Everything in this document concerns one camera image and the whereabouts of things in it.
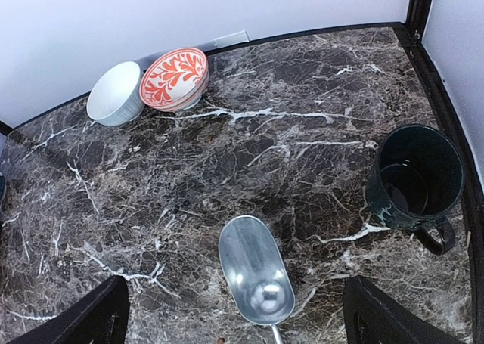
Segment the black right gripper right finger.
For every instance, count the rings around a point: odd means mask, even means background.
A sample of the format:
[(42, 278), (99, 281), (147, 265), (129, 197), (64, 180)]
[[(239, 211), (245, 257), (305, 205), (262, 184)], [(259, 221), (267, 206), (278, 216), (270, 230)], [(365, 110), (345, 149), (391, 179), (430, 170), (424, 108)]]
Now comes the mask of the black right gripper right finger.
[(346, 281), (343, 316), (348, 343), (453, 343), (362, 276)]

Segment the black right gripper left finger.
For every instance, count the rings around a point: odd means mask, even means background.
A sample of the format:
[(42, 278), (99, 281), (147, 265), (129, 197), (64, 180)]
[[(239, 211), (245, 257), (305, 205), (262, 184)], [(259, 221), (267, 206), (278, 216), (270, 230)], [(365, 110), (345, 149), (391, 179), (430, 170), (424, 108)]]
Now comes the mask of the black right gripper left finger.
[(129, 290), (119, 276), (106, 279), (56, 318), (12, 343), (124, 343)]

